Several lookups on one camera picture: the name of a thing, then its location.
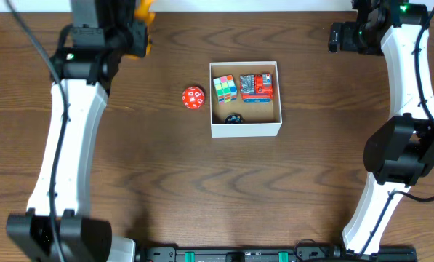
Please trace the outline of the yellow rubber duck toy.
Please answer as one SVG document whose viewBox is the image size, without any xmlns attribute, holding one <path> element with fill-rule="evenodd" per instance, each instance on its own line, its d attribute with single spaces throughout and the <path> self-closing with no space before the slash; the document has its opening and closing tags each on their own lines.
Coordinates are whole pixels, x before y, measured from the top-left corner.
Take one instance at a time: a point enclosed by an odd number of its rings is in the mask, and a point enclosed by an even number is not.
<svg viewBox="0 0 434 262">
<path fill-rule="evenodd" d="M 133 13 L 133 18 L 136 20 L 139 20 L 141 22 L 144 22 L 147 25 L 147 27 L 149 27 L 153 23 L 155 16 L 156 16 L 156 14 L 154 12 L 150 11 L 150 6 L 152 5 L 153 2 L 154 2 L 154 0 L 136 1 L 137 6 L 136 6 L 134 13 Z M 149 32 L 148 32 L 148 53 L 147 53 L 147 55 L 150 53 L 151 47 L 152 47 L 152 40 L 151 40 L 151 37 L 150 37 Z M 128 56 L 133 57 L 134 59 L 140 58 L 140 57 L 134 57 L 132 55 L 128 55 Z"/>
</svg>

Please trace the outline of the red polyhedral die ball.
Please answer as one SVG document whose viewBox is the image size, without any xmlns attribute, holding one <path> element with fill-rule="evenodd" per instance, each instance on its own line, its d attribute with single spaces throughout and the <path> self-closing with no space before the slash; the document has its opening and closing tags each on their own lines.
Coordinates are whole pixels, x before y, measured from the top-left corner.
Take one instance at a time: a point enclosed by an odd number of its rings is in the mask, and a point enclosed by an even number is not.
<svg viewBox="0 0 434 262">
<path fill-rule="evenodd" d="M 188 87 L 182 93 L 182 102 L 186 108 L 199 109 L 205 103 L 204 91 L 197 86 Z"/>
</svg>

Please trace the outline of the red toy fire truck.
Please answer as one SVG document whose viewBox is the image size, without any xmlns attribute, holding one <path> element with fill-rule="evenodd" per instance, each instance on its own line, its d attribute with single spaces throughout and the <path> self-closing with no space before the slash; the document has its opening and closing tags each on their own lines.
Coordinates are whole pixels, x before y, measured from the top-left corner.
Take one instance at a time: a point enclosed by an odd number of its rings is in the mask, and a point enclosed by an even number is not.
<svg viewBox="0 0 434 262">
<path fill-rule="evenodd" d="M 245 103 L 269 103 L 273 99 L 271 74 L 240 75 L 241 99 Z"/>
</svg>

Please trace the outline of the multicoloured puzzle cube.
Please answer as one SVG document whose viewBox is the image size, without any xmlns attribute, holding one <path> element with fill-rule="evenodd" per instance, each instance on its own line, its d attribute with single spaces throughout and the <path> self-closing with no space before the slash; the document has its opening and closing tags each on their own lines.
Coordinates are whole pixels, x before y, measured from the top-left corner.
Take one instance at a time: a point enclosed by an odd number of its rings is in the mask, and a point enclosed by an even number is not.
<svg viewBox="0 0 434 262">
<path fill-rule="evenodd" d="M 229 103 L 237 99 L 238 90 L 232 75 L 214 78 L 212 82 L 219 104 Z"/>
</svg>

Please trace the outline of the small black round cap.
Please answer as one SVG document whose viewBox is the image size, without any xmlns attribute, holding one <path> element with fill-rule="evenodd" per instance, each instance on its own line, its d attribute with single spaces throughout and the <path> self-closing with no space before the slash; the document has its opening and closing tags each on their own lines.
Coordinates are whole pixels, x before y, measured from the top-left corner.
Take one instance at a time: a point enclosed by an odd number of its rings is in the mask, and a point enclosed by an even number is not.
<svg viewBox="0 0 434 262">
<path fill-rule="evenodd" d="M 242 124 L 244 119 L 239 114 L 230 114 L 225 118 L 226 124 Z"/>
</svg>

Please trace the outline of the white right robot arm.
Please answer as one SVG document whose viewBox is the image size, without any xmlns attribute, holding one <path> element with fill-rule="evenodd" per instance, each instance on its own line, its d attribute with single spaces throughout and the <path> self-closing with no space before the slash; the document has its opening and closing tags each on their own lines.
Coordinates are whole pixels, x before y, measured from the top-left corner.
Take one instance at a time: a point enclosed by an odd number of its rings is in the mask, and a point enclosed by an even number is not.
<svg viewBox="0 0 434 262">
<path fill-rule="evenodd" d="M 354 22 L 333 23 L 330 52 L 383 56 L 387 65 L 389 119 L 366 142 L 366 185 L 342 231 L 345 250 L 359 260 L 381 256 L 380 240 L 404 198 L 434 168 L 434 94 L 427 42 L 434 9 L 398 0 L 353 0 Z"/>
</svg>

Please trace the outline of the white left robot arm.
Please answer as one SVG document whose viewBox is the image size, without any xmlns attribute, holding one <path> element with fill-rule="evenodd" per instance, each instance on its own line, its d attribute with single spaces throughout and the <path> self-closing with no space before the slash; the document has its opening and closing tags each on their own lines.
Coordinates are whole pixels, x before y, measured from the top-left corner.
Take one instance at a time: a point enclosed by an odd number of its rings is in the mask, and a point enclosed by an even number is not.
<svg viewBox="0 0 434 262">
<path fill-rule="evenodd" d="M 52 79 L 44 158 L 26 211 L 7 219 L 7 235 L 32 261 L 144 261 L 136 241 L 113 235 L 90 215 L 90 174 L 100 120 L 124 56 L 151 48 L 148 0 L 72 1 L 72 23 L 48 56 Z"/>
</svg>

